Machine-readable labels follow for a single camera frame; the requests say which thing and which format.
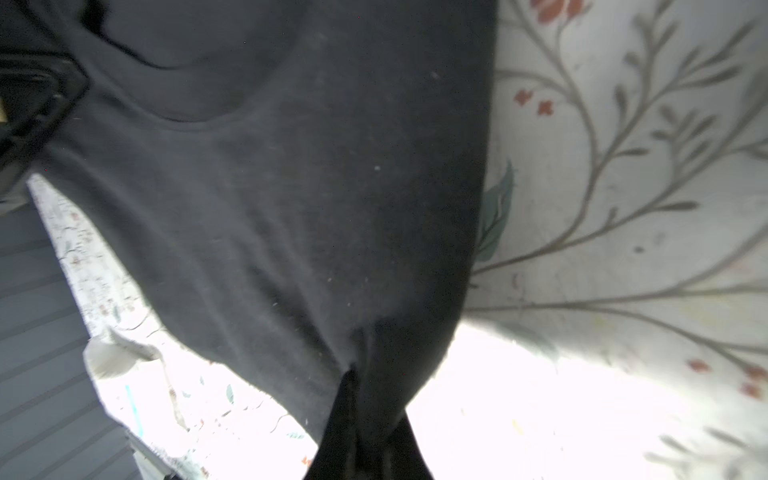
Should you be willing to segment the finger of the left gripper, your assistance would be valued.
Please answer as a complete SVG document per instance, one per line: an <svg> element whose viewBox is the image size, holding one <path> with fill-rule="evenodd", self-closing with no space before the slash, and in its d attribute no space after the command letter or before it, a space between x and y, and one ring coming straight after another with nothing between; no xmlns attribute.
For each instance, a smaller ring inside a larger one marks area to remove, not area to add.
<svg viewBox="0 0 768 480"><path fill-rule="evenodd" d="M1 54L1 178L19 180L37 152L87 91L84 72L68 57Z"/></svg>

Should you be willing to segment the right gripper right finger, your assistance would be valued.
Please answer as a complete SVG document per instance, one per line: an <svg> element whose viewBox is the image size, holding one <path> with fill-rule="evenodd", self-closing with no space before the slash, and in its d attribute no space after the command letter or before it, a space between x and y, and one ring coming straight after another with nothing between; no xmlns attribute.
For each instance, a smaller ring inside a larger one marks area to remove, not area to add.
<svg viewBox="0 0 768 480"><path fill-rule="evenodd" d="M385 480L433 480L406 414L387 439L383 453Z"/></svg>

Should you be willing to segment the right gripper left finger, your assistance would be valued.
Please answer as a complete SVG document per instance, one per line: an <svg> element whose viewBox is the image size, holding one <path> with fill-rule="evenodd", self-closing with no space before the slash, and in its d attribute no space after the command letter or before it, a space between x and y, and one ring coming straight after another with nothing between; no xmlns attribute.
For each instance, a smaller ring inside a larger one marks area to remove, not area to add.
<svg viewBox="0 0 768 480"><path fill-rule="evenodd" d="M340 382L318 451L305 480L351 480L357 475L357 376L346 372Z"/></svg>

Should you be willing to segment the floral table cloth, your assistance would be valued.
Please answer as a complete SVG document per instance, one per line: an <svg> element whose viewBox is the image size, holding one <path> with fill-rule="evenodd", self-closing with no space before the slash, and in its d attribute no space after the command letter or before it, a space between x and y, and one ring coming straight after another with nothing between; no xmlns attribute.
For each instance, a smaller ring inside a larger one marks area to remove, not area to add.
<svg viewBox="0 0 768 480"><path fill-rule="evenodd" d="M403 411L430 472L765 478L766 3L493 2L473 264ZM185 479L304 479L325 428L181 343L83 211L30 186L90 336L162 355L90 378L106 411Z"/></svg>

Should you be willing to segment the white toiletry pouch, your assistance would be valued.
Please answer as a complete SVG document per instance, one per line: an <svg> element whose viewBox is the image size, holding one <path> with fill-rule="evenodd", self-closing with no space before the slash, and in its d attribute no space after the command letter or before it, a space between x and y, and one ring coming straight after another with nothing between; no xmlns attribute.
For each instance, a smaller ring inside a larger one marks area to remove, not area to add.
<svg viewBox="0 0 768 480"><path fill-rule="evenodd" d="M108 329L91 337L83 351L85 369L92 380L122 376L140 362L160 360L160 351Z"/></svg>

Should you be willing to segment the black t-shirt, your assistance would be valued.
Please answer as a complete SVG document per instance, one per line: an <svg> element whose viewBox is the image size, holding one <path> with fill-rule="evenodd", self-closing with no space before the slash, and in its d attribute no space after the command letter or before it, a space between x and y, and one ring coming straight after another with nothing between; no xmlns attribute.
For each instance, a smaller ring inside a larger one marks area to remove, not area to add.
<svg viewBox="0 0 768 480"><path fill-rule="evenodd" d="M493 1L5 1L90 87L39 172L165 328L313 438L341 376L383 446L473 264Z"/></svg>

